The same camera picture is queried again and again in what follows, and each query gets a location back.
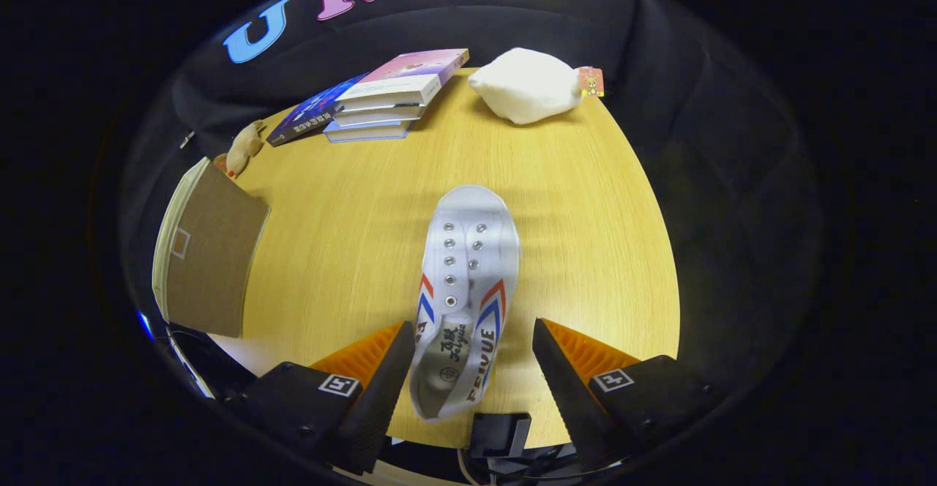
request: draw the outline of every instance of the white cushion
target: white cushion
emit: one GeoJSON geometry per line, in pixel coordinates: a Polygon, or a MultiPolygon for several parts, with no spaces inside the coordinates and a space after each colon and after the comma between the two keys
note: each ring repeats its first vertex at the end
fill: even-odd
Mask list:
{"type": "Polygon", "coordinates": [[[492,112],[516,124],[569,111],[583,99],[578,70],[548,53],[522,48],[476,70],[468,85],[492,112]]]}

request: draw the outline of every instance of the blue letter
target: blue letter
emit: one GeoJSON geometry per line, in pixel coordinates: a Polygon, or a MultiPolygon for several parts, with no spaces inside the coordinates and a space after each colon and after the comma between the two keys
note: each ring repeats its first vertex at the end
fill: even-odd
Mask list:
{"type": "Polygon", "coordinates": [[[254,59],[270,45],[274,45],[275,40],[283,34],[283,29],[287,26],[287,15],[283,12],[283,6],[287,4],[287,1],[274,3],[274,6],[261,12],[259,17],[267,19],[267,33],[258,42],[251,43],[247,40],[247,28],[250,23],[245,23],[240,29],[231,32],[231,36],[228,36],[224,42],[224,45],[228,47],[228,57],[231,61],[244,63],[249,59],[254,59]]]}

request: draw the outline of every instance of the cable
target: cable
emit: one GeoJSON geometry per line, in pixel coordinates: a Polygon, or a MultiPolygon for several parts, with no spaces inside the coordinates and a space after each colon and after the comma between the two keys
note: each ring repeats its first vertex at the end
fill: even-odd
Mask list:
{"type": "Polygon", "coordinates": [[[468,480],[468,483],[471,484],[471,486],[481,486],[481,484],[475,482],[475,479],[473,479],[471,473],[469,473],[469,470],[466,470],[466,463],[462,458],[462,449],[456,449],[455,456],[456,459],[459,460],[459,469],[462,470],[462,475],[465,476],[466,480],[468,480]]]}
{"type": "Polygon", "coordinates": [[[508,480],[542,480],[543,482],[549,482],[549,480],[578,479],[578,477],[580,477],[580,476],[594,476],[594,475],[598,475],[598,474],[600,474],[600,473],[603,473],[603,472],[606,472],[606,471],[612,469],[613,467],[616,467],[616,466],[620,465],[620,463],[623,463],[624,460],[628,460],[628,459],[630,458],[630,456],[629,456],[629,457],[625,457],[624,459],[617,460],[615,463],[611,463],[611,465],[608,465],[608,466],[606,466],[606,467],[602,467],[602,468],[599,468],[599,469],[594,469],[594,470],[591,470],[591,471],[586,471],[586,472],[583,472],[583,473],[575,473],[575,474],[572,474],[572,475],[563,475],[563,476],[526,476],[526,475],[520,475],[521,472],[501,473],[501,472],[495,471],[495,470],[493,470],[493,469],[489,469],[489,468],[485,468],[485,467],[476,465],[476,463],[473,463],[471,460],[464,460],[464,457],[462,456],[462,452],[465,452],[465,449],[456,449],[456,452],[458,452],[459,467],[464,467],[464,465],[463,465],[463,462],[464,462],[464,463],[466,463],[467,466],[473,466],[478,472],[488,473],[489,475],[494,475],[494,476],[499,477],[499,479],[508,479],[508,480]]]}

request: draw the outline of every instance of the black fabric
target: black fabric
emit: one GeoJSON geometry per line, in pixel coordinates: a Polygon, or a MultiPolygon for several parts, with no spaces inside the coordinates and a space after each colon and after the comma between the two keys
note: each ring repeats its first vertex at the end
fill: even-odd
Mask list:
{"type": "MultiPolygon", "coordinates": [[[[250,38],[260,37],[257,14],[276,1],[234,20],[173,80],[174,121],[198,134],[184,157],[163,157],[167,171],[152,193],[137,192],[150,196],[128,216],[137,244],[124,262],[138,294],[152,300],[152,242],[193,152],[224,152],[246,123],[396,53],[468,46],[469,65],[478,66],[525,46],[605,71],[605,104],[641,160],[670,236],[680,362],[729,392],[749,389],[774,365],[813,295],[822,217],[794,113],[719,32],[669,0],[355,0],[326,21],[316,19],[321,0],[291,0],[280,39],[232,63],[222,40],[247,22],[250,38]]],[[[154,129],[143,136],[170,143],[157,142],[154,129]]]]}
{"type": "Polygon", "coordinates": [[[512,47],[529,47],[615,75],[633,2],[351,0],[348,12],[318,21],[322,0],[290,0],[277,42],[247,63],[232,63],[224,39],[244,23],[251,23],[248,39],[260,38],[266,25],[258,14],[277,1],[266,0],[232,21],[194,53],[173,84],[179,118],[208,152],[224,152],[247,123],[402,52],[466,46],[468,65],[479,67],[512,47]]]}

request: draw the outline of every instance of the stuffed animal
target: stuffed animal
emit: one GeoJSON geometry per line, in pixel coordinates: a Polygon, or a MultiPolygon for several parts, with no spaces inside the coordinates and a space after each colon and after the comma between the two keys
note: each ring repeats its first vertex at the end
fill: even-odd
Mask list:
{"type": "Polygon", "coordinates": [[[264,146],[264,140],[261,139],[261,127],[264,123],[261,120],[255,120],[245,127],[231,143],[231,149],[225,156],[225,166],[228,169],[228,176],[234,178],[241,175],[244,168],[247,167],[247,161],[257,155],[264,146]]]}

